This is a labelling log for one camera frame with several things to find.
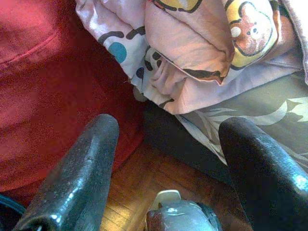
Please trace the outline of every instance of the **cartoon bear print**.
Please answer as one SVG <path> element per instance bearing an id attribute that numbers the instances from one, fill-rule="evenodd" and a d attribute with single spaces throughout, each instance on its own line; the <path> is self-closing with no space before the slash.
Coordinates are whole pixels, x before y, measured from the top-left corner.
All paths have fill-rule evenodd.
<path id="1" fill-rule="evenodd" d="M 234 46 L 242 55 L 254 56 L 263 51 L 272 36 L 270 18 L 247 1 L 241 4 L 239 16 L 230 23 Z"/>

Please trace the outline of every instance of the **red sofa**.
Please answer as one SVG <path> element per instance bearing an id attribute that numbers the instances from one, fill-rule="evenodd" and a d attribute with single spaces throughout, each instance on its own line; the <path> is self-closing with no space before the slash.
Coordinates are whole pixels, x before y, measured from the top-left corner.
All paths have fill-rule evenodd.
<path id="1" fill-rule="evenodd" d="M 0 5 L 0 194 L 28 205 L 97 114 L 120 125 L 114 170 L 140 144 L 142 107 L 70 0 Z"/>

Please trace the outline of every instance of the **pink blanket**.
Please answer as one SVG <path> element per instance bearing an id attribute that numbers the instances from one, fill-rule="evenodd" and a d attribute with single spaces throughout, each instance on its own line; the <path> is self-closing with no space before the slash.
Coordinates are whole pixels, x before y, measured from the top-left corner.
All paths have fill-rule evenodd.
<path id="1" fill-rule="evenodd" d="M 77 0 L 77 13 L 130 82 L 172 114 L 302 69 L 278 0 Z"/>

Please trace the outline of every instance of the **teal polka dot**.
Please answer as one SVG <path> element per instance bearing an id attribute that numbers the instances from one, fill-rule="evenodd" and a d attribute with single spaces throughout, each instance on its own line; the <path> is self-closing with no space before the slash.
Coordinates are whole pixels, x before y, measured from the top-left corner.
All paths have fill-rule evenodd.
<path id="1" fill-rule="evenodd" d="M 118 63 L 124 62 L 127 56 L 126 48 L 119 42 L 114 42 L 108 48 L 108 51 L 115 57 Z"/>

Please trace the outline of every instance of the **blue object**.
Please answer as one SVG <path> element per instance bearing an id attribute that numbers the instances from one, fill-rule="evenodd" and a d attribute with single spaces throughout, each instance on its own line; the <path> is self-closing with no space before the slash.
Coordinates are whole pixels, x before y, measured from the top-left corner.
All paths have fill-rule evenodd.
<path id="1" fill-rule="evenodd" d="M 0 204 L 5 205 L 5 206 L 13 209 L 14 211 L 19 213 L 20 215 L 23 215 L 23 213 L 26 210 L 21 204 L 17 203 L 16 201 L 13 201 L 12 199 L 10 199 L 6 196 L 3 196 L 3 195 L 0 195 Z"/>
<path id="2" fill-rule="evenodd" d="M 126 48 L 119 42 L 114 42 L 108 48 L 108 51 L 115 57 L 116 61 L 120 64 L 124 62 L 127 56 Z"/>

